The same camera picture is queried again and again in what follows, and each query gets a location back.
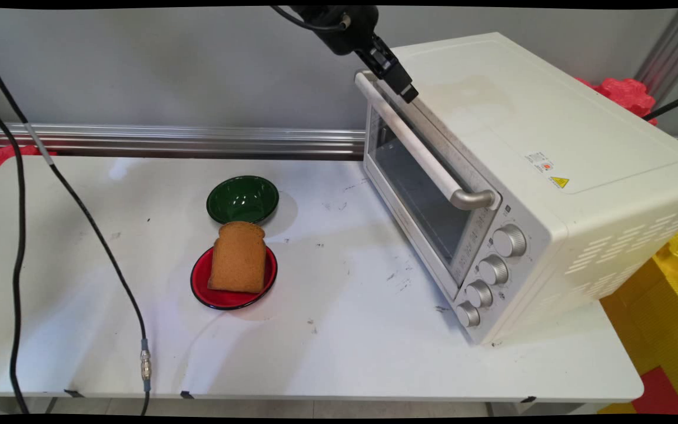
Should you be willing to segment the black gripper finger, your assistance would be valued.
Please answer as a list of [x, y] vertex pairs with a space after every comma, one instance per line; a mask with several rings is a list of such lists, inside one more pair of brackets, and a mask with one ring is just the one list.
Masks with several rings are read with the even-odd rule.
[[372, 48], [355, 50], [355, 53], [374, 76], [385, 81], [393, 94], [403, 99], [406, 104], [411, 104], [416, 99], [413, 80], [392, 51]]
[[401, 97], [404, 102], [413, 102], [418, 91], [413, 86], [411, 76], [404, 69], [398, 57], [379, 36], [372, 38], [373, 73], [379, 80], [385, 81], [392, 92]]

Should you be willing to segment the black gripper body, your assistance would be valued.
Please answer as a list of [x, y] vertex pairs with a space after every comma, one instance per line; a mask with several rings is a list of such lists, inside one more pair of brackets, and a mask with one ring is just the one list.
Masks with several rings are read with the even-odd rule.
[[377, 6], [291, 6], [336, 55], [372, 49], [379, 21]]

